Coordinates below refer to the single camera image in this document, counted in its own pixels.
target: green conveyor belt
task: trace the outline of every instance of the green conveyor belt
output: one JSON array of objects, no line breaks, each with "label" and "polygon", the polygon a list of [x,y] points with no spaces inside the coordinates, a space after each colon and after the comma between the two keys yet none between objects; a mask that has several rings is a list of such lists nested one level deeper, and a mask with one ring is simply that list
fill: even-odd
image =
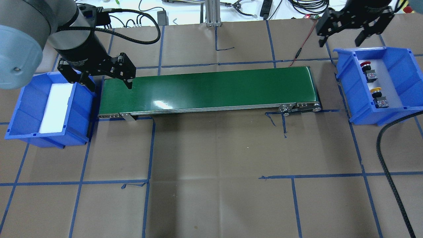
[{"label": "green conveyor belt", "polygon": [[319,101],[310,68],[292,67],[138,77],[132,89],[104,82],[100,117],[218,111]]}]

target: empty blue bin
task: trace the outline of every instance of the empty blue bin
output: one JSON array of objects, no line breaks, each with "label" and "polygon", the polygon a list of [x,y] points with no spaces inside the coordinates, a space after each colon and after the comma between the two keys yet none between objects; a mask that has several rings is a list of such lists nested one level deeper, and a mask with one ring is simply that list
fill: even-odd
[{"label": "empty blue bin", "polygon": [[[423,74],[410,49],[378,47],[334,51],[339,55],[336,78],[341,81],[348,101],[350,122],[381,126],[423,110]],[[392,101],[388,108],[375,107],[360,61],[380,62],[380,71],[387,72],[378,80],[392,85],[391,89],[386,86],[388,94],[383,95],[388,102]]]},{"label": "empty blue bin", "polygon": [[84,145],[88,141],[87,130],[95,93],[78,83],[65,85],[70,97],[63,127],[59,128],[61,131],[40,132],[50,89],[54,83],[68,82],[59,72],[50,72],[34,76],[31,82],[21,89],[5,139],[19,139],[38,147],[57,148]]}]

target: red object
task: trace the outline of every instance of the red object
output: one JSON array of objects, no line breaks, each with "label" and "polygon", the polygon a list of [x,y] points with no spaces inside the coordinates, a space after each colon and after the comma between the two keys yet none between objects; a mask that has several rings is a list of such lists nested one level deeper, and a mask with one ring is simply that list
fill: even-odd
[{"label": "red object", "polygon": [[412,13],[412,12],[413,12],[413,9],[412,9],[410,6],[406,6],[406,7],[403,9],[403,11],[404,11],[405,13]]},{"label": "red object", "polygon": [[360,64],[361,67],[365,66],[366,64],[370,64],[370,61],[364,61]]}]

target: yellow object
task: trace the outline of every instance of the yellow object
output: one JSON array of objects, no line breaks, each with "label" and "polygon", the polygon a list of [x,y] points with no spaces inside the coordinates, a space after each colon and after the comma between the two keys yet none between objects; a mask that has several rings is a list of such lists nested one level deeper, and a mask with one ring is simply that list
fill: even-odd
[{"label": "yellow object", "polygon": [[377,91],[380,91],[380,90],[382,90],[382,88],[377,87],[377,88],[374,88],[374,89],[370,89],[370,92],[374,93],[374,92],[377,92]]}]

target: braided black cable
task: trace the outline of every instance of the braided black cable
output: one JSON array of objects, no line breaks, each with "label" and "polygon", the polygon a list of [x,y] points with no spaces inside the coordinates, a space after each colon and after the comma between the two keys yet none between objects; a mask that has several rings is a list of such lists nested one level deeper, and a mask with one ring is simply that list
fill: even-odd
[{"label": "braided black cable", "polygon": [[160,28],[159,25],[157,24],[156,20],[154,20],[154,18],[152,16],[150,16],[149,14],[145,13],[145,12],[141,12],[141,11],[137,11],[137,10],[132,10],[132,9],[113,9],[112,11],[108,12],[108,13],[115,13],[115,12],[133,12],[133,13],[138,13],[140,15],[142,15],[143,17],[147,17],[148,19],[150,19],[154,26],[157,29],[157,37],[152,40],[152,41],[140,41],[140,40],[136,40],[130,37],[127,37],[126,35],[122,35],[120,33],[111,31],[111,30],[107,30],[107,29],[102,29],[102,28],[93,28],[93,27],[83,27],[83,26],[76,26],[76,27],[65,27],[65,28],[58,28],[57,32],[62,31],[62,30],[94,30],[94,31],[101,31],[101,32],[105,32],[105,33],[109,33],[112,35],[115,35],[117,37],[120,37],[122,39],[125,39],[127,41],[130,42],[134,42],[137,44],[154,44],[156,42],[158,42],[160,40]]},{"label": "braided black cable", "polygon": [[399,123],[399,122],[401,122],[403,120],[407,120],[409,118],[412,118],[412,117],[415,117],[415,116],[418,116],[418,115],[421,115],[421,114],[423,114],[423,111],[416,112],[416,113],[410,114],[408,116],[401,117],[398,120],[395,120],[395,121],[393,121],[391,123],[386,124],[380,130],[379,135],[377,136],[377,140],[376,140],[376,152],[377,152],[377,156],[379,157],[379,161],[380,161],[380,164],[382,165],[383,172],[385,173],[385,176],[388,179],[388,183],[391,186],[392,192],[394,193],[394,197],[395,197],[395,199],[396,199],[396,201],[398,203],[399,210],[401,211],[402,218],[404,219],[405,225],[407,226],[408,233],[410,234],[410,237],[411,238],[415,238],[416,235],[414,234],[413,227],[411,226],[410,220],[408,219],[408,216],[407,216],[407,212],[405,211],[404,205],[402,204],[401,198],[400,198],[399,193],[398,193],[398,191],[397,191],[397,189],[395,187],[394,181],[392,180],[391,174],[390,174],[390,172],[388,170],[388,167],[385,164],[385,160],[383,159],[382,151],[380,149],[380,142],[382,140],[383,133],[388,128],[390,128],[391,126],[393,126],[393,125],[395,125],[395,124],[397,124],[397,123]]}]

